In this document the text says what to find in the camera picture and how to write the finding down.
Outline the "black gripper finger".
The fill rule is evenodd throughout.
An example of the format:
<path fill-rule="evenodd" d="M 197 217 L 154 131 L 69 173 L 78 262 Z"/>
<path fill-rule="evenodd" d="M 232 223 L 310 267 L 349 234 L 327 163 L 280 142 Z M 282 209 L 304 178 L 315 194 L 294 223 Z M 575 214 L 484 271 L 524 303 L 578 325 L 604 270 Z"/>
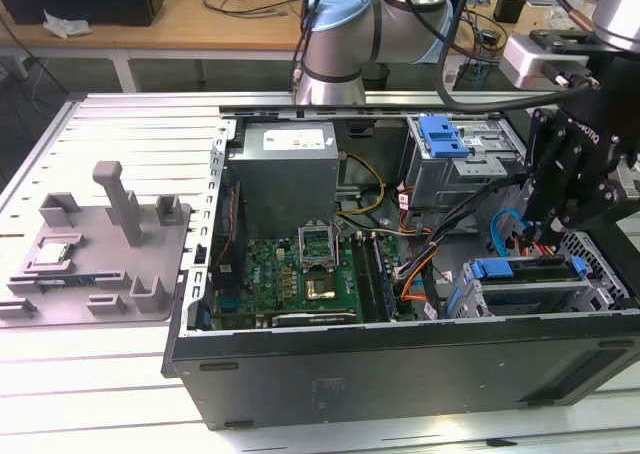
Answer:
<path fill-rule="evenodd" d="M 558 245 L 567 232 L 599 229 L 628 216 L 628 196 L 618 181 L 600 182 L 586 192 L 555 206 L 547 223 L 548 245 Z"/>
<path fill-rule="evenodd" d="M 563 111 L 538 108 L 533 112 L 525 157 L 529 194 L 523 219 L 534 224 L 536 244 L 557 245 L 563 236 L 561 213 L 581 151 Z"/>

